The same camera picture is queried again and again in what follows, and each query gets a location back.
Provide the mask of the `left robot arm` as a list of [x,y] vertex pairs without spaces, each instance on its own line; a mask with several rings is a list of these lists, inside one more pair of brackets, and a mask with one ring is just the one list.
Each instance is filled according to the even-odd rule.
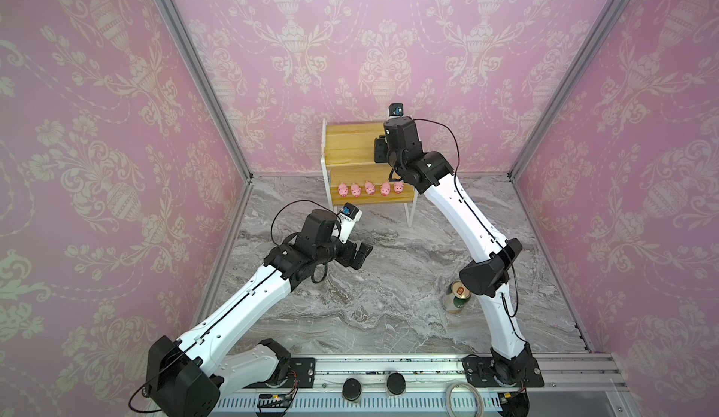
[[291,353],[279,342],[266,338],[249,351],[230,351],[268,310],[312,280],[318,267],[331,262],[362,267],[373,248],[350,239],[361,217],[350,203],[339,212],[313,210],[303,229],[275,245],[250,280],[215,312],[176,340],[162,336],[151,346],[140,394],[166,416],[207,416],[221,399],[247,386],[296,391],[300,380]]

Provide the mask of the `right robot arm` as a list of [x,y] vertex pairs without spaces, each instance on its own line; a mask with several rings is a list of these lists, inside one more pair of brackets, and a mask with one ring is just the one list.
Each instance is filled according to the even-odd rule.
[[387,162],[389,179],[412,186],[448,220],[469,250],[471,262],[460,282],[479,303],[491,335],[494,372],[500,383],[527,385],[534,357],[516,320],[509,293],[509,273],[524,246],[496,229],[464,190],[457,169],[437,151],[423,149],[417,121],[393,117],[376,138],[374,161]]

